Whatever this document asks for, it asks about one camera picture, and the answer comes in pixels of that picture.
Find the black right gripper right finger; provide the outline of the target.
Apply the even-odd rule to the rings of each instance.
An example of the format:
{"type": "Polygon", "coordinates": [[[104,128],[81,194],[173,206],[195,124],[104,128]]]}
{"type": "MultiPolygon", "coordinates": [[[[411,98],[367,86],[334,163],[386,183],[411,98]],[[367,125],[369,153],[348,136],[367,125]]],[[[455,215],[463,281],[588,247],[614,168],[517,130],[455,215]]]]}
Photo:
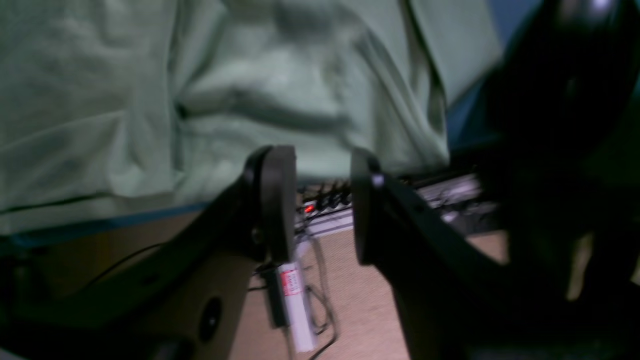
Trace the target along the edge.
{"type": "Polygon", "coordinates": [[[473,247],[410,186],[357,148],[355,248],[386,278],[412,360],[637,360],[637,202],[563,165],[503,162],[509,260],[473,247]]]}

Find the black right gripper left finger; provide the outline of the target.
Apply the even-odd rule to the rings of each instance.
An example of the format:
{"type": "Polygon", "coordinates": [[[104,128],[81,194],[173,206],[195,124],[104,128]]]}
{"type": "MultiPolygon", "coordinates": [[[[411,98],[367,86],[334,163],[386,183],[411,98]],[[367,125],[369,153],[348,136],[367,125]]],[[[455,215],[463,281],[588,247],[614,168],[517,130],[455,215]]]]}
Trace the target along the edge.
{"type": "Polygon", "coordinates": [[[297,160],[263,146],[174,239],[55,301],[1,292],[1,347],[26,360],[225,360],[255,269],[295,254],[297,160]]]}

